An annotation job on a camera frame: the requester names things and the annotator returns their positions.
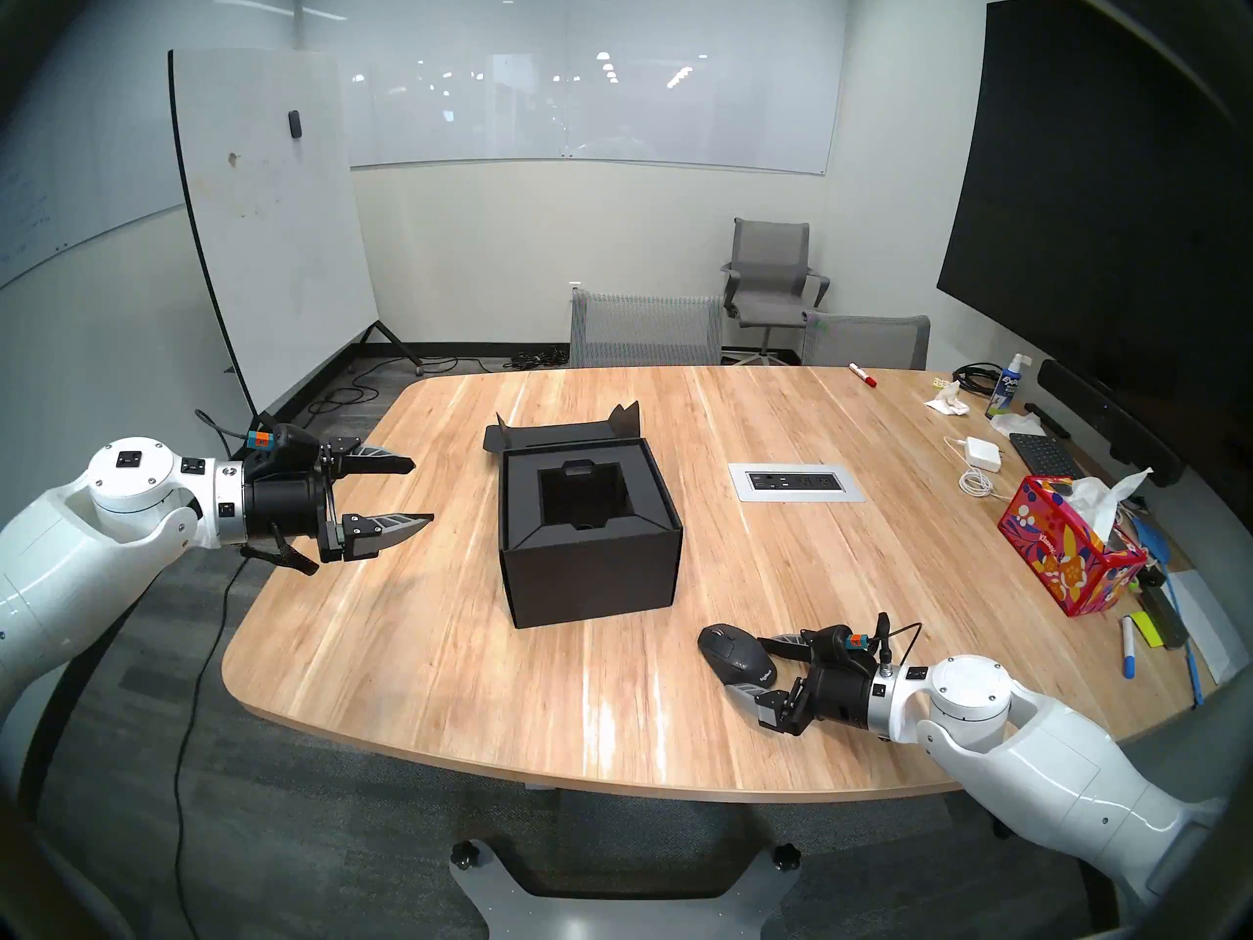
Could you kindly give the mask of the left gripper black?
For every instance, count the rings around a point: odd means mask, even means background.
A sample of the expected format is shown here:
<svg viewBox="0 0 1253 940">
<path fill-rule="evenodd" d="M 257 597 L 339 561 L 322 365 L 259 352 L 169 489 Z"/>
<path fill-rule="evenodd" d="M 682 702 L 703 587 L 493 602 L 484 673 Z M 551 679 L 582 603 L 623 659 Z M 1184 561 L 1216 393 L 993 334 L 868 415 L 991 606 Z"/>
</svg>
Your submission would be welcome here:
<svg viewBox="0 0 1253 940">
<path fill-rule="evenodd" d="M 338 442 L 338 476 L 407 475 L 411 457 L 361 442 Z M 313 538 L 320 559 L 361 561 L 416 536 L 434 514 L 346 514 L 341 533 L 332 518 L 337 479 L 332 447 L 253 447 L 243 461 L 243 556 L 269 563 L 309 563 L 289 544 Z"/>
</svg>

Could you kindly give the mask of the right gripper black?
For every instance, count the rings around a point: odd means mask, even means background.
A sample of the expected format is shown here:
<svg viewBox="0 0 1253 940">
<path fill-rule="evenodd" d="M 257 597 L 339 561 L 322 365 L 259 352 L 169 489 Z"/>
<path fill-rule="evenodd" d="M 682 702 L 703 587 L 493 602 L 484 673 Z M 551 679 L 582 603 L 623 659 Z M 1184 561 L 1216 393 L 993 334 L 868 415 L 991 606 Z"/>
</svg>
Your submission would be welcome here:
<svg viewBox="0 0 1253 940">
<path fill-rule="evenodd" d="M 758 642 L 774 657 L 814 657 L 812 633 L 761 635 Z M 724 696 L 747 722 L 779 734 L 799 736 L 814 719 L 868 729 L 868 706 L 877 661 L 871 654 L 848 654 L 843 662 L 804 662 L 792 692 L 766 691 L 756 684 L 725 684 Z"/>
</svg>

